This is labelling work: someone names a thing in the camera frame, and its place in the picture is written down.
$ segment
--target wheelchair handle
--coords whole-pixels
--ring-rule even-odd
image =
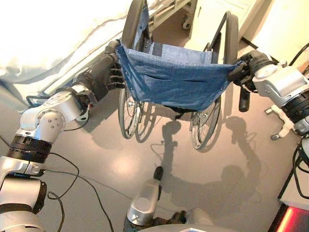
[[[241,112],[247,112],[250,107],[250,92],[243,87],[240,88],[238,109]]]

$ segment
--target wheelchair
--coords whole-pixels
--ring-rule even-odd
[[[218,122],[227,73],[238,52],[238,18],[226,12],[203,52],[155,43],[150,36],[146,0],[133,0],[116,52],[125,76],[118,119],[130,139],[141,122],[145,102],[162,104],[178,113],[191,113],[193,147],[202,150]],[[218,64],[221,30],[226,23],[224,64]]]

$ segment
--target wall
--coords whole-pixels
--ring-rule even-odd
[[[266,0],[244,37],[277,60],[290,62],[309,42],[308,0]],[[295,66],[309,60],[308,49]]]

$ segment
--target bed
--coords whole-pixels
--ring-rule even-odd
[[[98,59],[109,41],[121,37],[130,4],[131,0],[5,3],[0,16],[7,35],[0,41],[1,101],[22,112],[28,108],[27,96],[50,96],[69,83]],[[197,0],[148,0],[148,5],[150,32],[180,8],[187,11],[183,28],[189,29]]]

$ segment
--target caster wheel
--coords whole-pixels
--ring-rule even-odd
[[[185,17],[184,22],[182,24],[182,27],[184,30],[189,30],[191,28],[191,19],[188,17]]]

